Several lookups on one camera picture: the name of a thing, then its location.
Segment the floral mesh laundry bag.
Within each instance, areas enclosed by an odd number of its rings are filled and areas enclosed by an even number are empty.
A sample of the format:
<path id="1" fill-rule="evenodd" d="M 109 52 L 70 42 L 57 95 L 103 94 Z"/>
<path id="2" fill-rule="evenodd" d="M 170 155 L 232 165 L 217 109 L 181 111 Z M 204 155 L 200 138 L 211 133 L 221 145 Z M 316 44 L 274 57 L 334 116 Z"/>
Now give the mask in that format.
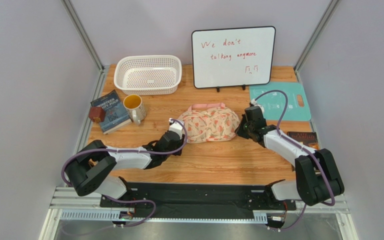
<path id="1" fill-rule="evenodd" d="M 224 103 L 193 104 L 179 117 L 189 144 L 225 142 L 236 136 L 239 116 Z"/>

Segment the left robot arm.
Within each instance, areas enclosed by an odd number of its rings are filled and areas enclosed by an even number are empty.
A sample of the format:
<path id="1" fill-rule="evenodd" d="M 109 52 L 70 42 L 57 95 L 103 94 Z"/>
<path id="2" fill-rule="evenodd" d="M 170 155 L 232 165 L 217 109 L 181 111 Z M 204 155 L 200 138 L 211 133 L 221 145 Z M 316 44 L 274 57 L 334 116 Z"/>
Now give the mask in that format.
<path id="1" fill-rule="evenodd" d="M 98 193 L 120 199 L 128 188 L 112 171 L 159 167 L 170 156 L 181 155 L 187 138 L 183 130 L 168 130 L 159 140 L 137 148 L 114 148 L 95 140 L 64 163 L 61 177 L 80 197 Z"/>

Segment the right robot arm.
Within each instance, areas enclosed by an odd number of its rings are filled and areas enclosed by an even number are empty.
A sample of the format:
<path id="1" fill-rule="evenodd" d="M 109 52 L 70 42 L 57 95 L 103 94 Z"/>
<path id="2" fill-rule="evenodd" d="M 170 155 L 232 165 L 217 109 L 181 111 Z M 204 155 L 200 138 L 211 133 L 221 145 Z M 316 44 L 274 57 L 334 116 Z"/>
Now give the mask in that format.
<path id="1" fill-rule="evenodd" d="M 292 165 L 295 180 L 278 180 L 265 186 L 264 191 L 270 200 L 299 200 L 308 206 L 332 206 L 335 197 L 345 192 L 331 151 L 306 146 L 285 135 L 276 125 L 268 125 L 259 106 L 244 110 L 235 133 L 277 153 Z"/>

